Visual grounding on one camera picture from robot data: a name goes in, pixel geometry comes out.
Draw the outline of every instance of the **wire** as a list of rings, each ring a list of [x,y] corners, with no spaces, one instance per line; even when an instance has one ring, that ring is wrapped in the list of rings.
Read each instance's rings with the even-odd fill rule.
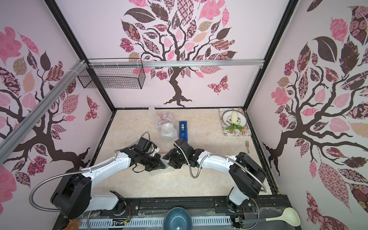
[[[202,163],[203,163],[203,161],[206,159],[206,158],[209,158],[210,156],[218,156],[218,157],[221,157],[221,158],[224,158],[224,159],[226,159],[226,160],[228,160],[228,161],[231,161],[231,162],[233,162],[234,164],[236,164],[237,166],[239,166],[242,170],[244,170],[246,173],[248,173],[251,177],[253,177],[253,179],[255,179],[261,186],[262,186],[262,188],[263,189],[261,189],[260,190],[260,192],[268,192],[268,190],[267,190],[267,188],[266,188],[266,186],[255,176],[255,175],[253,175],[247,168],[245,168],[243,165],[241,165],[241,164],[239,164],[238,162],[236,162],[236,161],[234,161],[234,160],[232,160],[232,159],[230,159],[229,157],[225,157],[225,156],[222,156],[222,155],[218,155],[218,154],[208,154],[207,156],[205,156],[202,160],[201,160],[201,162],[200,162],[200,164],[199,164],[199,169],[198,169],[198,172],[197,172],[197,175],[193,175],[193,173],[192,173],[192,167],[190,166],[190,164],[189,164],[189,161],[188,161],[188,157],[187,157],[187,155],[184,153],[184,151],[182,150],[182,148],[178,145],[178,144],[176,144],[175,143],[175,141],[174,141],[174,146],[175,147],[177,147],[181,152],[182,152],[182,154],[184,155],[184,158],[185,158],[185,160],[187,161],[187,163],[188,163],[188,166],[189,166],[189,172],[190,172],[190,175],[192,176],[192,178],[194,178],[194,179],[196,179],[196,178],[198,178],[198,176],[199,176],[199,173],[201,172],[201,168],[202,168]]]

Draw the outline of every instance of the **pink wall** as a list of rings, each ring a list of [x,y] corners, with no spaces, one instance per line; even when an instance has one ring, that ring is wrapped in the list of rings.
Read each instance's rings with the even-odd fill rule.
[[[367,18],[301,1],[248,110],[303,230],[367,228]]]
[[[4,139],[78,58],[43,0],[3,2],[0,21]],[[2,229],[52,228],[58,213],[34,209],[28,202],[31,189],[72,167],[86,167],[110,116],[98,90],[83,89],[78,80],[71,83],[0,166]],[[52,207],[50,197],[58,182],[41,187],[36,203]]]
[[[198,60],[200,56],[203,60],[263,59],[288,1],[57,2],[88,58],[141,57],[145,61],[179,61],[183,54],[186,60]],[[151,16],[145,18],[138,11]],[[176,21],[182,22],[184,33],[178,26],[167,29]],[[211,74],[199,68],[187,68],[191,77],[185,75],[184,78],[181,70],[174,69],[170,73],[168,68],[156,69],[156,72],[165,72],[167,77],[164,74],[151,78],[151,69],[146,69],[143,89],[106,91],[115,107],[243,106],[257,67],[225,66]],[[219,84],[224,76],[228,76],[228,90]],[[217,95],[208,87],[210,84],[216,84],[214,87],[221,92]]]

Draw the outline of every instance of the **white plate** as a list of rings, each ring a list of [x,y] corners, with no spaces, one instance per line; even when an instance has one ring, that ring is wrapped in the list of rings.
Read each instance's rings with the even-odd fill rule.
[[[235,110],[229,110],[224,112],[224,114],[222,115],[222,120],[224,121],[225,125],[227,126],[231,125],[231,115],[233,112],[238,113],[238,120],[235,123],[235,125],[241,125],[242,127],[246,126],[247,125],[246,117],[241,112]]]

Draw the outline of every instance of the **plastic bag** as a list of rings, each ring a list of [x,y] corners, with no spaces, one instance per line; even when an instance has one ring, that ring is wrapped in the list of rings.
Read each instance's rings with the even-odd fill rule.
[[[155,108],[149,108],[148,114],[152,117],[156,128],[160,131],[160,135],[165,143],[172,139],[178,139],[178,133],[174,126],[174,117],[168,113],[163,112],[160,115],[156,114]]]

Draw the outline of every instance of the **wire basket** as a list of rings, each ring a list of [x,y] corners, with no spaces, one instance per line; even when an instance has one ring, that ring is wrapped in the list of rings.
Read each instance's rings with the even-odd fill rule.
[[[126,62],[98,62],[106,59],[88,59],[88,67],[78,79],[83,88],[142,89],[146,75],[140,58],[119,58]]]

